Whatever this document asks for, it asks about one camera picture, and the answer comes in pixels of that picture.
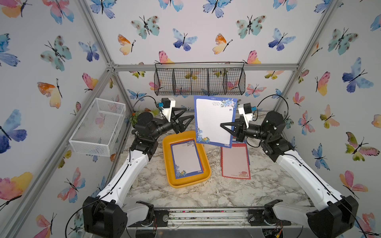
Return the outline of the red stationery paper bottom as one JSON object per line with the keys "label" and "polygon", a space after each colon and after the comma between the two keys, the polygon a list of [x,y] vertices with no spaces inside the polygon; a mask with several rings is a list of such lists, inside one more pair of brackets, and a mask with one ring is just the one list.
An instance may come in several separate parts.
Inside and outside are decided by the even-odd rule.
{"label": "red stationery paper bottom", "polygon": [[251,179],[246,143],[233,143],[231,148],[221,147],[221,171],[225,178]]}

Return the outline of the blue stationery paper bottom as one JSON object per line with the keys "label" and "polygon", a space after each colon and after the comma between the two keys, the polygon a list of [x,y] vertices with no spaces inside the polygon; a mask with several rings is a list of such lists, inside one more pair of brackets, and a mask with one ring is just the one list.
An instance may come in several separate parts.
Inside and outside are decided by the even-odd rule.
{"label": "blue stationery paper bottom", "polygon": [[222,123],[235,120],[237,99],[211,96],[194,96],[196,142],[219,147],[232,147],[233,136]]}

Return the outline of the blue stationery paper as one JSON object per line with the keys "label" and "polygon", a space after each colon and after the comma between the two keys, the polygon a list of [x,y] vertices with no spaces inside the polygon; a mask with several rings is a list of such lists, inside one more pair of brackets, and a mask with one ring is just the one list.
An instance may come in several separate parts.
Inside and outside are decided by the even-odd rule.
{"label": "blue stationery paper", "polygon": [[232,147],[233,136],[222,123],[235,120],[237,99],[211,96],[194,96],[196,142],[219,147]]}
{"label": "blue stationery paper", "polygon": [[194,139],[171,144],[175,179],[203,174],[203,166]]}

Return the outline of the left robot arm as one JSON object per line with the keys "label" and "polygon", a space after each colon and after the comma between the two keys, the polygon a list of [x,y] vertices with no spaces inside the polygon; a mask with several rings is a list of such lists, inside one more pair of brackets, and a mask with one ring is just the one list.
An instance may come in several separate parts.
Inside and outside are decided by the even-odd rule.
{"label": "left robot arm", "polygon": [[84,230],[102,238],[119,238],[127,227],[140,223],[151,226],[155,221],[154,205],[138,201],[122,210],[123,202],[142,169],[158,147],[158,138],[169,131],[184,132],[194,119],[185,116],[185,108],[162,109],[163,119],[150,112],[138,115],[135,136],[129,154],[121,168],[96,197],[87,197],[82,206]]}

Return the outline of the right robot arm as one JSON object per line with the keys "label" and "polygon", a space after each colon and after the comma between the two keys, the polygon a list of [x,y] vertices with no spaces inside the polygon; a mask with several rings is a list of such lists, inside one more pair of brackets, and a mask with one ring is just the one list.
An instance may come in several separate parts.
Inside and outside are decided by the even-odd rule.
{"label": "right robot arm", "polygon": [[234,122],[221,123],[237,141],[258,139],[264,153],[298,183],[312,202],[312,206],[290,205],[277,199],[265,205],[269,222],[289,221],[310,229],[318,238],[337,238],[354,226],[359,226],[359,204],[353,196],[343,196],[330,186],[302,159],[281,133],[285,128],[282,114],[267,113],[261,125],[250,122],[251,114]]}

